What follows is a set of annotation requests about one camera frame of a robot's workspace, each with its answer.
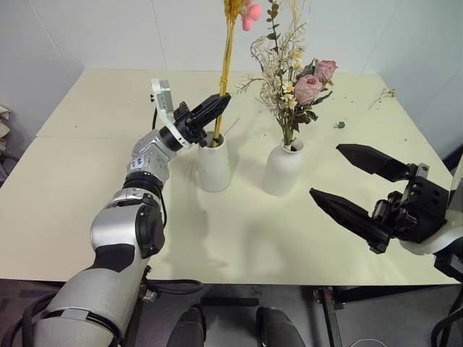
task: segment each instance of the robotic arm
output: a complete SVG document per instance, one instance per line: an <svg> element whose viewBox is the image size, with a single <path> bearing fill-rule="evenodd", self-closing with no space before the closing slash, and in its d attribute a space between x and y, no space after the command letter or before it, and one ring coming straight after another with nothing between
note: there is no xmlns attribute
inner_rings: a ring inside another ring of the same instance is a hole
<svg viewBox="0 0 463 347"><path fill-rule="evenodd" d="M429 166L404 164L364 145L338 145L337 149L354 166L391 182L406 180L404 193L392 192L376 202L372 216L343 197L311 189L319 207L338 224L362 237L370 249L384 253L389 241L414 254L434 254L434 267L463 281L463 213L448 210L462 178L463 160L455 173L450 192L427 180Z"/></svg>
<svg viewBox="0 0 463 347"><path fill-rule="evenodd" d="M154 129L134 147L122 189L93 221L93 265L71 278L34 324L36 347L122 342L148 260L164 245L161 206L168 163L182 147L205 144L203 127L230 100L230 95L212 95L192 111L183 102L174 111L168 82L152 80L152 85L152 99L165 127Z"/></svg>

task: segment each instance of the white table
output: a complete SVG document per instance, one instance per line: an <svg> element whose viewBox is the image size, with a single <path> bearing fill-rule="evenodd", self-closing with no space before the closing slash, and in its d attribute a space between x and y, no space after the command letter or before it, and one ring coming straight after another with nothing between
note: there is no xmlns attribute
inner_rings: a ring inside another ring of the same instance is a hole
<svg viewBox="0 0 463 347"><path fill-rule="evenodd" d="M241 74L233 74L237 81ZM0 189L0 278L67 280L93 261L94 216L120 189L129 154L150 129L151 77L169 78L174 101L193 108L218 89L218 73L86 70ZM338 143L372 145L408 162L430 165L428 178L449 187L451 175L396 99L367 110L385 87L378 76L338 75L333 100L304 127L304 173L285 197L260 188L276 122L254 99L256 85L234 97L223 130L234 170L229 187L207 193L196 184L197 150L171 162L164 189L166 245L152 257L152 278L206 283L412 285L455 283L394 240L375 255L337 225L308 195L317 189L372 210L395 184L351 166ZM333 123L345 121L344 129Z"/></svg>

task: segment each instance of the pink rose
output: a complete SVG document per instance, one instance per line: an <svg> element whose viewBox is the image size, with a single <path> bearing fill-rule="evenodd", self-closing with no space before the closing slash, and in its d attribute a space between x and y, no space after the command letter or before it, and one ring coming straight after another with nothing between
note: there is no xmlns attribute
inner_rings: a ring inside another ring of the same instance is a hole
<svg viewBox="0 0 463 347"><path fill-rule="evenodd" d="M294 96L300 105L305 105L315 100L321 88L322 84L318 78L308 74L297 81L294 86Z"/></svg>
<svg viewBox="0 0 463 347"><path fill-rule="evenodd" d="M315 71L313 75L317 77L320 82L326 84L333 77L334 70L336 70L336 62L334 60L322 60L315 63Z"/></svg>

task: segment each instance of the table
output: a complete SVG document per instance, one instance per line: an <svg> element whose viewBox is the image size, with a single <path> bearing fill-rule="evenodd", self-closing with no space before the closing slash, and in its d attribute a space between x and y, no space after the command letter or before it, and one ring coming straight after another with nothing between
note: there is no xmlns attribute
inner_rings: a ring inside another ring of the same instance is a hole
<svg viewBox="0 0 463 347"><path fill-rule="evenodd" d="M231 75L230 85L242 73ZM150 78L168 78L174 102L193 108L218 89L215 72L88 69L56 108L0 189L0 278L63 281L93 261L94 216L120 189L129 154L150 129ZM380 256L333 222L308 195L315 187L372 210L391 184L351 166L338 143L371 145L406 163L430 165L428 178L451 175L396 99L368 110L380 77L338 74L319 120L304 127L303 175L285 197L260 188L279 128L256 101L259 86L232 98L224 114L233 177L223 192L196 184L197 150L182 150L164 189L166 245L150 259L152 278L206 283L419 285L456 283L394 240ZM333 124L345 121L346 128Z"/></svg>

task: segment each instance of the flower stem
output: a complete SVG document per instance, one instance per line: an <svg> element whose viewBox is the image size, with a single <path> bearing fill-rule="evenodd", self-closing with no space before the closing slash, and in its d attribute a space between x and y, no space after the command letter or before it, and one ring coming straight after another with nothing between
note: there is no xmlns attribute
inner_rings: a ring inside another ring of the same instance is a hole
<svg viewBox="0 0 463 347"><path fill-rule="evenodd" d="M234 20L226 20L226 46L224 54L224 63L222 65L222 75L220 77L220 96L226 95L226 84L229 78L230 61L232 60L232 49L234 40ZM220 126L222 124L222 115L216 119L216 125L214 127L214 138L212 141L212 147L218 146L218 139L220 137Z"/></svg>

